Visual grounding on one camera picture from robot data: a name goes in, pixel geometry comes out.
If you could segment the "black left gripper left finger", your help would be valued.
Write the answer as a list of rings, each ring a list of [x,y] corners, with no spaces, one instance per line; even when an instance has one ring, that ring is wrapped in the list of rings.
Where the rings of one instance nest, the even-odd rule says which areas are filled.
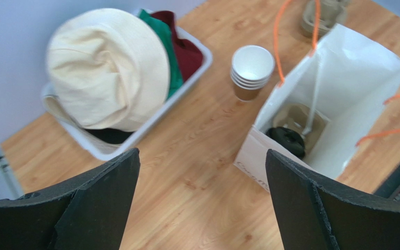
[[[15,200],[0,199],[0,249],[119,249],[139,150]]]

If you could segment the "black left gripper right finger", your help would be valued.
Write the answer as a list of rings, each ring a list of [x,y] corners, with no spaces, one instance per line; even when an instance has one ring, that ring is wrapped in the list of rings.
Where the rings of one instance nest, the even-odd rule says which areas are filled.
[[[285,249],[400,249],[400,202],[354,189],[271,149],[265,165]]]

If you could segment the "grey pulp cup carrier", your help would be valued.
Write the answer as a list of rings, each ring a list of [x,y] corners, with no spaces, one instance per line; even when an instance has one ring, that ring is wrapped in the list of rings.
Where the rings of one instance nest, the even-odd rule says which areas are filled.
[[[311,153],[326,125],[327,121],[317,112],[311,115],[310,108],[299,103],[283,106],[272,121],[272,128],[285,127],[301,135],[305,142],[305,156]]]

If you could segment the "white paper bag orange handles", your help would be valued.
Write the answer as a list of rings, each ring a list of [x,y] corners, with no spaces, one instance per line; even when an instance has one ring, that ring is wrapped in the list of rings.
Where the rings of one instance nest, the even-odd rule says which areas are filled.
[[[275,85],[239,150],[234,165],[262,188],[268,188],[265,158],[270,149],[331,179],[341,180],[363,142],[383,138],[390,131],[370,133],[391,100],[400,98],[400,58],[379,43],[343,25],[318,38],[312,48],[284,74],[279,56],[279,24],[289,1],[280,7],[273,26],[273,52],[279,82]],[[288,104],[309,107],[309,119],[326,120],[311,152],[300,160],[268,138],[268,122]]]

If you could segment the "white plastic basket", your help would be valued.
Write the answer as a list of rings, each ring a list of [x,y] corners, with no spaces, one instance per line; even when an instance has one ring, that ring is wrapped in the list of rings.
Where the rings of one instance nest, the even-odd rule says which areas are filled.
[[[110,160],[139,142],[212,58],[172,11],[90,10],[48,43],[43,106],[80,146]]]

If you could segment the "beige bucket hat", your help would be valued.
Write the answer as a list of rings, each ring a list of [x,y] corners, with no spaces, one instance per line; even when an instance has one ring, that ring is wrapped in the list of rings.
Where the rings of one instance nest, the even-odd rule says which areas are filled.
[[[68,124],[138,130],[165,103],[170,66],[163,43],[120,9],[87,11],[63,23],[46,50],[53,93],[43,104]]]

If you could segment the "green cloth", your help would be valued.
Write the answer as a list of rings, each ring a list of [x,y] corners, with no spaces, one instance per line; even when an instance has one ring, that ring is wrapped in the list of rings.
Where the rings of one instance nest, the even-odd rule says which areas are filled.
[[[144,9],[141,9],[139,18],[154,30],[167,52],[170,66],[170,83],[167,96],[167,99],[169,99],[183,85],[182,74],[178,66],[177,57],[172,43],[172,32],[166,23],[152,17]]]

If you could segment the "stack of paper cups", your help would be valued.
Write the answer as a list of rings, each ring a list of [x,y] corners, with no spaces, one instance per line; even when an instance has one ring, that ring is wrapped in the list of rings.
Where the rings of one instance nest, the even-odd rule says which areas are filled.
[[[275,68],[272,54],[257,45],[246,45],[235,51],[230,77],[236,97],[244,102],[255,99],[268,83]]]

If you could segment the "dark red cloth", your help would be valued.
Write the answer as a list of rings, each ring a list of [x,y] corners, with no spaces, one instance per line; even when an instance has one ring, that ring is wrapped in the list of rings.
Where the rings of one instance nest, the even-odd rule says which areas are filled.
[[[176,29],[176,17],[173,12],[168,10],[156,11],[151,16],[164,22],[170,28],[172,44],[182,79],[183,81],[188,80],[202,65],[202,52],[191,41],[179,38]]]

